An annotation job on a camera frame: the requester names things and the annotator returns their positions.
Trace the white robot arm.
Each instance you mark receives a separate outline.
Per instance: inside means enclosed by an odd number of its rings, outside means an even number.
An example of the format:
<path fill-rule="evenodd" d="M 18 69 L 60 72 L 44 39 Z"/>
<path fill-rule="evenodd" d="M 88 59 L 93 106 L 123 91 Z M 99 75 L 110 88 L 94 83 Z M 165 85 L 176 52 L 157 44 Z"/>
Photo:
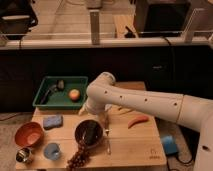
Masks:
<path fill-rule="evenodd" d="M 110 72 L 102 72 L 86 89 L 83 108 L 100 115 L 118 105 L 176 123 L 200 133 L 193 171 L 213 171 L 213 100 L 176 93 L 118 88 Z"/>

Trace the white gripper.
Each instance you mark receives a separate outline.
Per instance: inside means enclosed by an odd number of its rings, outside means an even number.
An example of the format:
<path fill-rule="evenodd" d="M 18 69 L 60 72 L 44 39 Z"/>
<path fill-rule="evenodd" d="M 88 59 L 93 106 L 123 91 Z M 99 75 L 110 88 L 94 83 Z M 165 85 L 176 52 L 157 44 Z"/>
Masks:
<path fill-rule="evenodd" d="M 86 113 L 90 113 L 93 115 L 100 115 L 105 112 L 105 104 L 99 103 L 94 100 L 87 99 L 86 102 L 83 104 L 81 109 L 79 110 L 78 114 L 83 115 Z M 105 122 L 104 122 L 104 129 L 106 136 L 109 135 L 110 129 L 109 129 L 110 121 L 109 121 L 109 115 L 108 113 L 105 113 Z"/>

